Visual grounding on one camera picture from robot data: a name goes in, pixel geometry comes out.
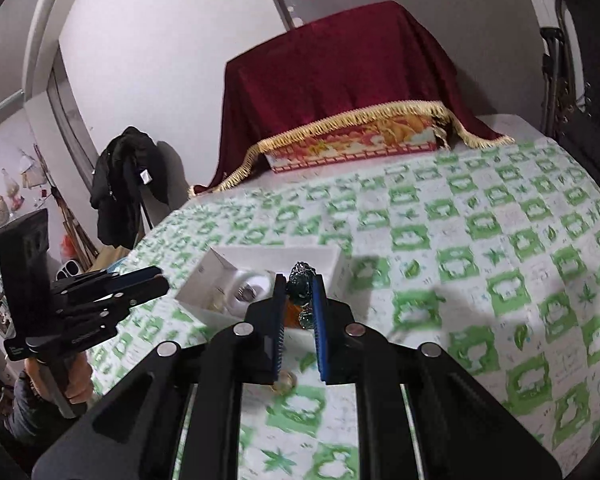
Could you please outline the person's left hand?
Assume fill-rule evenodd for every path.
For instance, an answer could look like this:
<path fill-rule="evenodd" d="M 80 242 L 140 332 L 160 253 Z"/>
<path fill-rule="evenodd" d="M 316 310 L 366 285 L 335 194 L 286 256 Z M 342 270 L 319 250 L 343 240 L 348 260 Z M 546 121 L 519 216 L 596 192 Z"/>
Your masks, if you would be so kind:
<path fill-rule="evenodd" d="M 51 401 L 46 385 L 42 381 L 40 363 L 35 358 L 24 360 L 24 370 L 30 378 L 32 387 L 44 400 Z M 81 404 L 91 400 L 94 386 L 93 369 L 85 352 L 76 355 L 68 371 L 68 384 L 64 395 L 71 404 Z"/>

